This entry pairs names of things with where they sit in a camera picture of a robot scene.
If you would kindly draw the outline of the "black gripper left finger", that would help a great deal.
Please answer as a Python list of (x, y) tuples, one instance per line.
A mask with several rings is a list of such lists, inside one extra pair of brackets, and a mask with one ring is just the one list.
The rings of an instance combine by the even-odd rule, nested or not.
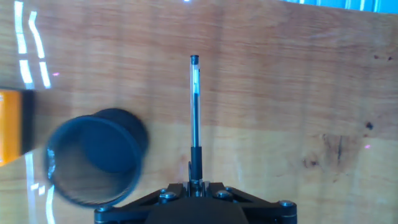
[(189, 196), (188, 187), (188, 182), (169, 184), (167, 188), (156, 190), (122, 207), (96, 209), (95, 224), (144, 223), (159, 205)]

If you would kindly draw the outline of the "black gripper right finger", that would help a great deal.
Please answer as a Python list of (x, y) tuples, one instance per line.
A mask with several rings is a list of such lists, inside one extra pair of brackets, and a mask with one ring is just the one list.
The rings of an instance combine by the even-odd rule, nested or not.
[(239, 223), (297, 224), (297, 204), (290, 200), (268, 202), (221, 182), (205, 182), (203, 195)]

